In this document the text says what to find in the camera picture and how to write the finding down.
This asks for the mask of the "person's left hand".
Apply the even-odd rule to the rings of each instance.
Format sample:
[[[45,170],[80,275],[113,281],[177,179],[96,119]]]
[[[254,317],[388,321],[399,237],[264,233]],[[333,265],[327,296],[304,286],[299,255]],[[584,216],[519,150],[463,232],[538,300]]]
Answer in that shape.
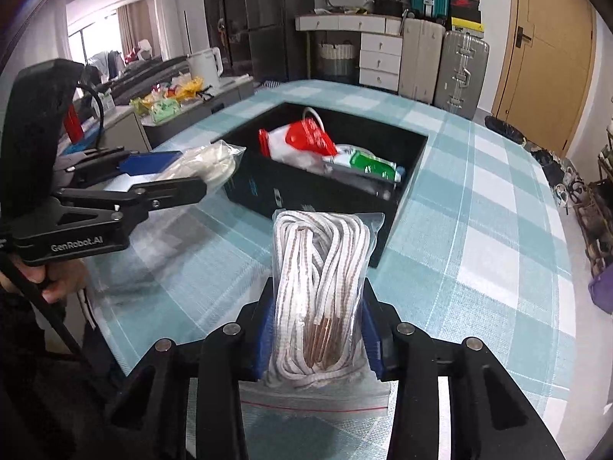
[[[66,299],[83,290],[89,282],[89,270],[81,260],[56,262],[49,266],[25,265],[16,255],[10,260],[32,284],[45,285],[41,294],[48,303]]]

